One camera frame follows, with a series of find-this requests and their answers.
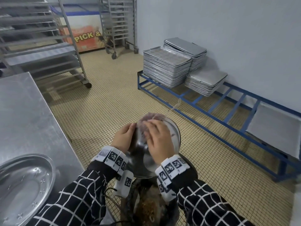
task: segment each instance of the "stack of baking trays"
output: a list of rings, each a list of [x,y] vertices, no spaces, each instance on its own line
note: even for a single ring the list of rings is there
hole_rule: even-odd
[[[143,51],[143,73],[173,88],[182,84],[189,72],[191,58],[163,47]]]
[[[178,37],[164,40],[164,47],[192,58],[189,72],[205,65],[207,49]]]
[[[210,96],[224,83],[227,75],[218,70],[198,69],[187,75],[185,86],[199,94]]]

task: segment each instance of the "metal rack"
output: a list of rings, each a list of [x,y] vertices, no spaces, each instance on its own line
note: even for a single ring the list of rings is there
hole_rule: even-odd
[[[112,42],[109,44],[104,39],[106,52],[112,54],[112,59],[116,59],[116,42],[123,40],[126,49],[133,45],[134,53],[138,54],[137,0],[98,0],[98,6],[103,37],[110,38]]]
[[[208,132],[209,134],[211,134],[212,136],[214,136],[215,138],[217,138],[218,140],[220,140],[221,142],[223,142],[224,144],[226,144],[227,146],[229,146],[230,148],[232,148],[233,150],[235,150],[236,152],[238,152],[239,154],[241,154],[242,156],[244,156],[245,158],[247,158],[249,161],[251,161],[252,163],[254,163],[255,165],[257,165],[258,167],[262,168],[264,171],[268,172],[270,175],[273,176],[273,180],[276,182],[280,182],[286,179],[290,179],[290,178],[295,178],[297,175],[301,174],[301,152],[300,152],[300,156],[298,159],[292,158],[290,157],[288,154],[285,154],[284,152],[272,148],[271,146],[269,146],[268,144],[262,142],[259,139],[256,139],[252,136],[250,136],[247,132],[248,126],[250,125],[255,112],[257,111],[258,105],[260,104],[260,102],[264,102],[272,107],[275,107],[279,110],[282,110],[286,113],[298,116],[301,118],[301,113],[291,110],[287,107],[284,107],[282,105],[279,105],[275,102],[272,102],[266,98],[260,97],[254,93],[251,93],[249,91],[246,91],[244,89],[241,89],[237,86],[234,86],[230,83],[224,82],[223,84],[228,87],[228,90],[224,93],[221,94],[220,92],[215,91],[214,94],[220,96],[220,99],[214,103],[207,111],[205,111],[204,109],[200,108],[199,106],[197,106],[197,103],[204,98],[203,95],[198,96],[194,101],[190,101],[188,99],[185,98],[186,95],[190,94],[191,89],[189,89],[186,92],[183,92],[182,94],[177,94],[174,91],[172,91],[171,89],[163,86],[162,84],[154,81],[153,79],[151,79],[150,77],[146,76],[145,74],[143,74],[143,71],[139,71],[137,73],[137,86],[138,89],[142,89],[145,92],[147,92],[148,94],[150,94],[151,96],[153,96],[154,98],[158,99],[160,102],[164,103],[165,105],[167,105],[168,107],[172,108],[172,105],[170,105],[168,102],[164,101],[163,99],[159,98],[157,95],[153,94],[151,91],[149,91],[148,86],[154,84],[157,87],[162,88],[163,90],[171,93],[173,96],[182,99],[182,101],[186,102],[187,104],[189,104],[190,106],[192,106],[193,108],[197,109],[198,111],[204,113],[205,115],[207,115],[208,117],[212,118],[213,120],[219,122],[220,124],[222,124],[223,126],[225,126],[226,128],[230,129],[231,131],[239,134],[240,136],[242,136],[243,138],[245,138],[246,140],[249,140],[251,143],[255,144],[256,146],[262,148],[264,151],[268,152],[269,154],[273,155],[275,158],[277,158],[279,160],[279,164],[278,164],[278,171],[274,172],[271,169],[269,169],[266,165],[262,164],[261,162],[259,162],[256,158],[254,158],[254,156],[250,156],[248,155],[246,152],[240,150],[239,148],[237,148],[236,146],[234,146],[233,144],[229,143],[227,140],[223,139],[222,137],[220,137],[219,135],[217,135],[216,133],[212,132],[211,130],[209,130],[207,127],[201,125],[200,123],[198,123],[197,121],[195,121],[194,119],[192,119],[191,117],[189,117],[188,115],[186,115],[185,113],[181,112],[178,109],[174,109],[177,113],[181,114],[183,117],[187,118],[188,120],[190,120],[191,122],[193,122],[194,124],[196,124],[198,127],[204,129],[206,132]],[[240,99],[238,101],[228,97],[227,95],[231,92],[231,91],[236,91],[236,92],[240,92],[242,94],[242,96],[240,97]],[[242,103],[243,99],[249,96],[251,98],[254,98],[256,100],[256,103],[254,104],[253,108],[246,106]],[[222,102],[222,100],[228,100],[230,102],[233,103],[233,109],[230,111],[230,113],[223,119],[219,119],[217,117],[215,117],[214,115],[212,115],[212,112],[217,108],[217,106]],[[238,107],[242,107],[246,110],[249,111],[249,115],[247,117],[247,119],[245,120],[244,124],[242,125],[241,129],[236,129],[234,127],[232,127],[231,125],[229,125],[229,121],[231,120],[231,118],[234,116],[235,111],[238,109]]]
[[[0,60],[13,74],[30,72],[38,87],[55,83],[58,89],[78,81],[92,87],[61,0],[0,0],[0,6]],[[60,7],[62,16],[53,15],[50,6]],[[57,24],[59,17],[64,17],[66,25]],[[60,34],[63,28],[68,28],[69,35]],[[73,44],[65,42],[67,37]],[[71,75],[58,77],[66,72]],[[75,81],[64,81],[74,76]]]

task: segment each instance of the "stainless steel bowl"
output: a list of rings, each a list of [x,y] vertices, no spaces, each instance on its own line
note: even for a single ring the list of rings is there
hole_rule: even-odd
[[[23,155],[2,164],[0,225],[25,225],[47,200],[54,181],[54,163],[44,155]]]
[[[181,145],[181,134],[178,126],[169,118],[165,118],[163,122],[167,125],[172,136],[175,154],[179,153]],[[136,178],[151,178],[156,176],[155,170],[159,167],[148,151],[148,145],[142,137],[141,131],[136,128],[132,138],[129,151],[126,153],[129,159],[127,169],[133,172]]]

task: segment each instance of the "hand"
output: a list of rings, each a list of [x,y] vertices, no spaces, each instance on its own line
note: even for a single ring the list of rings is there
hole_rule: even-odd
[[[111,147],[126,153],[130,147],[135,127],[136,123],[129,123],[119,129],[114,135]]]
[[[144,132],[148,150],[155,163],[160,165],[165,159],[175,154],[174,146],[168,127],[158,120],[148,120],[143,122],[148,132]]]

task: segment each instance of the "stainless steel table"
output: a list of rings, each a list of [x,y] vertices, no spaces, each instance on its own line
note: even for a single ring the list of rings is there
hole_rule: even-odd
[[[53,192],[84,171],[29,73],[0,79],[0,164],[30,153],[50,157],[56,166]]]

